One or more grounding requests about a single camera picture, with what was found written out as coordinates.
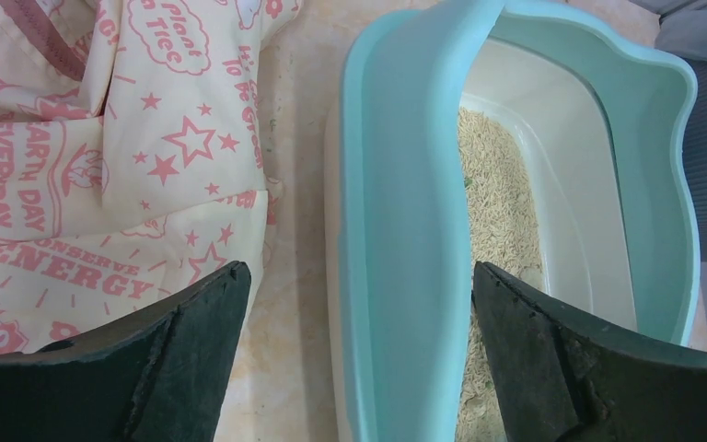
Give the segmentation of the teal plastic litter box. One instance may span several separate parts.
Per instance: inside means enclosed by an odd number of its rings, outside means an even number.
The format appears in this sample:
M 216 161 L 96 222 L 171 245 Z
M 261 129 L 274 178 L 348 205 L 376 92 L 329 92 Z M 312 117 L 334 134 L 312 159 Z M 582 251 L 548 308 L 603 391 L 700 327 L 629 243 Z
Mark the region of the teal plastic litter box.
M 516 137 L 548 293 L 687 344 L 700 245 L 682 145 L 697 94 L 683 59 L 551 1 L 443 1 L 367 26 L 325 141 L 339 439 L 455 435 L 471 291 L 461 107 Z

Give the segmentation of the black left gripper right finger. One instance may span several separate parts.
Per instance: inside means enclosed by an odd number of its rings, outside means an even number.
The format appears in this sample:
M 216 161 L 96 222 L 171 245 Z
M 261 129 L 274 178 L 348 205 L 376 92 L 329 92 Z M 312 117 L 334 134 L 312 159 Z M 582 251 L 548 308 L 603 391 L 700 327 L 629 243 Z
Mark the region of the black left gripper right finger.
M 707 353 L 630 331 L 489 262 L 473 304 L 510 441 L 707 441 Z

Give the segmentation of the beige cat litter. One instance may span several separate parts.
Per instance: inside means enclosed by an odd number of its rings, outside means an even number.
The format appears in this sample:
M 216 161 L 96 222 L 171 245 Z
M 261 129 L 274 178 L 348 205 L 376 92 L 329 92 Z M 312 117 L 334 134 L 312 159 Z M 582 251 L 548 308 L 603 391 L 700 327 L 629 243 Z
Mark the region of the beige cat litter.
M 482 112 L 458 112 L 473 262 L 492 262 L 543 288 L 538 221 L 516 139 Z M 504 425 L 478 320 L 470 318 L 457 441 L 503 441 Z

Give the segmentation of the cream pink printed cloth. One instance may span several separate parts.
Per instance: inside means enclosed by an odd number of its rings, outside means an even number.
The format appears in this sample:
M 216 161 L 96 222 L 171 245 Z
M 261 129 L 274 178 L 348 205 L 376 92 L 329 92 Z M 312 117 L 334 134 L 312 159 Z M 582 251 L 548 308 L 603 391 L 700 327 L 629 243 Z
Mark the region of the cream pink printed cloth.
M 275 180 L 257 74 L 297 1 L 0 1 L 0 355 L 232 261 L 258 287 Z

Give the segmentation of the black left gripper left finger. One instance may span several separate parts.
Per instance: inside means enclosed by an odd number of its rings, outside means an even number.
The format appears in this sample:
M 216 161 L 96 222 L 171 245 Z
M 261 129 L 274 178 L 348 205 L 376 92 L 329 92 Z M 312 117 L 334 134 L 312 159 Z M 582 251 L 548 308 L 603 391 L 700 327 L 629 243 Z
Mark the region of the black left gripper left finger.
M 0 355 L 0 441 L 210 441 L 251 273 L 193 285 L 31 354 Z

